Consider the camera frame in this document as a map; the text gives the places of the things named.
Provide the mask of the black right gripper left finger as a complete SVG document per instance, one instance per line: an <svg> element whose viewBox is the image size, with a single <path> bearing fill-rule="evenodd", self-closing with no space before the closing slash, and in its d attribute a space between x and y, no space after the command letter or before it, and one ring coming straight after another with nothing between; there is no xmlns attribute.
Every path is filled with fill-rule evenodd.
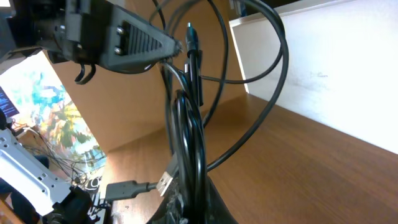
<svg viewBox="0 0 398 224"><path fill-rule="evenodd" d="M160 192L164 193L164 199L147 224L186 224L187 218L183 213L187 185L173 180L168 187L162 187Z"/></svg>

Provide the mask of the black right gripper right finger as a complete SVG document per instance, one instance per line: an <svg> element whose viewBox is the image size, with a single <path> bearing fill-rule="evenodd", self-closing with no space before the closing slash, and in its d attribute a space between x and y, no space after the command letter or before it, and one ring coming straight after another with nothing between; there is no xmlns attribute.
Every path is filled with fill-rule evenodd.
<svg viewBox="0 0 398 224"><path fill-rule="evenodd" d="M238 224L228 210L210 177L206 178L205 223Z"/></svg>

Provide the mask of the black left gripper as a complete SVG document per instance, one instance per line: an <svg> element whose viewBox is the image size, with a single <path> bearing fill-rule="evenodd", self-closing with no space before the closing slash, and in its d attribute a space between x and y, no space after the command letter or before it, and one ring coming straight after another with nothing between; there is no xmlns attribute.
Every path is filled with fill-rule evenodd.
<svg viewBox="0 0 398 224"><path fill-rule="evenodd" d="M178 55L182 45L122 1L1 2L1 71L42 50L52 63L137 74Z"/></svg>

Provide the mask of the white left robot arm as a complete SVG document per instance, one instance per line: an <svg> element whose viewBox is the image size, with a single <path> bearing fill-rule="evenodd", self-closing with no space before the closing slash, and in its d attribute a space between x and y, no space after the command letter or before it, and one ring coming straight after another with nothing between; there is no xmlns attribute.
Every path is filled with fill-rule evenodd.
<svg viewBox="0 0 398 224"><path fill-rule="evenodd" d="M102 0L17 0L1 4L1 69L41 50L52 63L79 64L84 85L98 67L142 73L178 55L179 41L137 14ZM60 180L1 121L1 178L50 223L89 223L87 192Z"/></svg>

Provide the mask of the colourful wall poster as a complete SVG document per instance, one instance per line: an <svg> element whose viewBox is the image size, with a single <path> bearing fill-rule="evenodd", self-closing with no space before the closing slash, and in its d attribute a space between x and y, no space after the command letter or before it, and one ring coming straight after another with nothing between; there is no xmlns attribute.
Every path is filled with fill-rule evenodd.
<svg viewBox="0 0 398 224"><path fill-rule="evenodd" d="M100 181L105 153L43 52L1 74L1 108L57 175L79 187Z"/></svg>

